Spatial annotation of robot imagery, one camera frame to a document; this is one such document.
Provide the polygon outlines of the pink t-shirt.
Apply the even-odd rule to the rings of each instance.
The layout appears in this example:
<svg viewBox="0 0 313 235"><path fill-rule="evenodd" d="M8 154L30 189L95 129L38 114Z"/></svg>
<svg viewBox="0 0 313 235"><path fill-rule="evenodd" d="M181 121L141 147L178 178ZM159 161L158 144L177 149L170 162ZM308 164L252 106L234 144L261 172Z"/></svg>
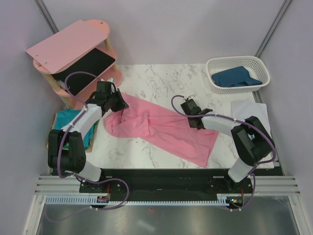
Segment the pink t-shirt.
<svg viewBox="0 0 313 235"><path fill-rule="evenodd" d="M177 157L206 167L218 132L190 128L188 119L157 104L123 94L128 108L104 119L109 134L141 138Z"/></svg>

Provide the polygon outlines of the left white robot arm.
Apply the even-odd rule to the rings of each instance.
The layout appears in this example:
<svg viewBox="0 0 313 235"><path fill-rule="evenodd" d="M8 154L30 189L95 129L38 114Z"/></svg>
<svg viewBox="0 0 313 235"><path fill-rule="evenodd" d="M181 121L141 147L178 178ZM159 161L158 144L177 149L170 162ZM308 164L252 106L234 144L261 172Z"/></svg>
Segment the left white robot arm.
<svg viewBox="0 0 313 235"><path fill-rule="evenodd" d="M110 81L98 81L81 111L60 130L48 135L48 166L57 170L60 178L71 175L90 181L96 192L107 188L107 180L101 177L101 168L87 161L84 137L94 124L109 110L118 112L129 106L120 90Z"/></svg>

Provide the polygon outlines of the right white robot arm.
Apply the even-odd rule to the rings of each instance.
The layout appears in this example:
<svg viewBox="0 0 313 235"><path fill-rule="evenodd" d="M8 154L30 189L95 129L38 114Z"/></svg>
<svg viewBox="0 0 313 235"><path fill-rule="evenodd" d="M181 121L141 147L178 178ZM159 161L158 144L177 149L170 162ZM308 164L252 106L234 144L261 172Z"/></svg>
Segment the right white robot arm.
<svg viewBox="0 0 313 235"><path fill-rule="evenodd" d="M242 186L241 180L249 176L258 165L269 162L263 158L270 153L276 157L275 144L257 117L238 120L223 116L208 108L201 109L191 98L180 106L190 127L214 130L232 137L239 157L229 169L229 177L224 180L224 187L228 192L239 190Z"/></svg>

